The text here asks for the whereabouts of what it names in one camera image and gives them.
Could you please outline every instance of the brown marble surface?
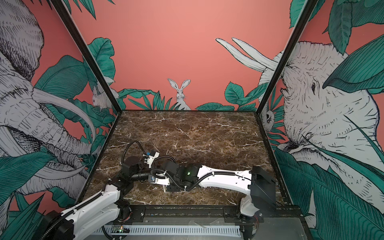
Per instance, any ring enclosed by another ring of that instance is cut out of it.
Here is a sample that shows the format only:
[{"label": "brown marble surface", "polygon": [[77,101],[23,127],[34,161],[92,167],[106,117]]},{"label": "brown marble surface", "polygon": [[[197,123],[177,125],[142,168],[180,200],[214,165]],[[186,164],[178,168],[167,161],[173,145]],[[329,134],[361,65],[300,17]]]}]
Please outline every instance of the brown marble surface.
[{"label": "brown marble surface", "polygon": [[[84,199],[95,194],[120,170],[126,145],[139,140],[149,152],[170,155],[178,164],[200,163],[216,169],[247,170],[261,166],[274,176],[260,130],[253,113],[145,112],[125,111],[120,117],[107,149]],[[139,156],[136,144],[126,157]],[[163,192],[163,187],[135,182],[124,198],[131,204],[231,205],[245,195],[215,187],[196,187],[190,192]],[[276,186],[276,199],[282,202]]]}]

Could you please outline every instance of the gray metal surface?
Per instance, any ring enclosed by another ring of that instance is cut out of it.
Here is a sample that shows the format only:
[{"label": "gray metal surface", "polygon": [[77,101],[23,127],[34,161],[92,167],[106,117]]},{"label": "gray metal surface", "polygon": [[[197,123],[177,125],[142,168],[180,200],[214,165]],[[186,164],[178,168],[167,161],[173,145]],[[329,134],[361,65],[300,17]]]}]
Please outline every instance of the gray metal surface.
[{"label": "gray metal surface", "polygon": [[[225,223],[223,218],[144,218],[143,223],[134,223],[134,225],[233,225],[233,223]],[[91,235],[85,240],[106,240],[102,235]],[[153,240],[154,236],[127,236],[125,240]],[[163,235],[156,236],[156,240],[240,240],[238,237],[223,236],[177,236]],[[299,218],[264,218],[264,223],[260,223],[254,240],[307,240],[303,226]]]}]

